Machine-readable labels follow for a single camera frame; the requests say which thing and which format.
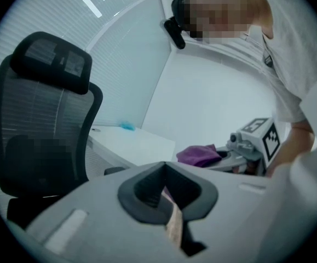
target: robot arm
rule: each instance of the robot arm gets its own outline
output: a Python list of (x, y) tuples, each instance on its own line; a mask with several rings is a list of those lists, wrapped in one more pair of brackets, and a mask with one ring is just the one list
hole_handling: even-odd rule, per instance
[(260, 161), (257, 175), (264, 175), (280, 149), (278, 131), (272, 118), (256, 118), (235, 133), (231, 133), (226, 147), (217, 152), (227, 152), (220, 162), (208, 167), (216, 171), (231, 171), (239, 167), (244, 172), (248, 162)]

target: mesh backrest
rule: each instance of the mesh backrest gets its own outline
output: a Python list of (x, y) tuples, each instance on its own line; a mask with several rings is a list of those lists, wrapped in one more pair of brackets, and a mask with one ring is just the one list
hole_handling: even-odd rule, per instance
[(23, 77), (86, 94), (91, 56), (65, 40), (45, 32), (27, 36), (15, 49), (11, 68)]
[(91, 84), (79, 95), (19, 77), (9, 64), (10, 56), (0, 66), (0, 187), (16, 197), (68, 193), (87, 180), (85, 146), (101, 90)]

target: white wall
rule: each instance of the white wall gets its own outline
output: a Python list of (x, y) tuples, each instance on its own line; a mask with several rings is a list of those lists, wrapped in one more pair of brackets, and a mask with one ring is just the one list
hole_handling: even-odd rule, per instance
[(224, 146), (243, 124), (270, 117), (273, 102), (264, 76), (229, 57), (187, 45), (171, 56), (142, 128), (176, 141), (175, 156), (190, 145)]

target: person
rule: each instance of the person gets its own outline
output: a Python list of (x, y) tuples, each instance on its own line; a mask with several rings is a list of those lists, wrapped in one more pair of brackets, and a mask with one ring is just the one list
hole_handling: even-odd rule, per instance
[[(300, 103), (317, 81), (317, 16), (306, 0), (173, 0), (177, 25), (209, 43), (260, 26), (262, 67), (275, 94), (276, 116), (291, 130), (267, 169), (291, 163), (312, 149), (314, 133)], [(252, 172), (256, 164), (249, 164)]]

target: office chair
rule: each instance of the office chair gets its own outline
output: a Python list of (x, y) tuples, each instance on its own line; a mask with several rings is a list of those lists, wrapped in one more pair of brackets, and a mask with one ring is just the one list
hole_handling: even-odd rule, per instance
[(35, 32), (0, 65), (0, 188), (16, 197), (7, 218), (22, 228), (88, 181), (85, 148), (103, 98), (91, 64), (71, 43)]

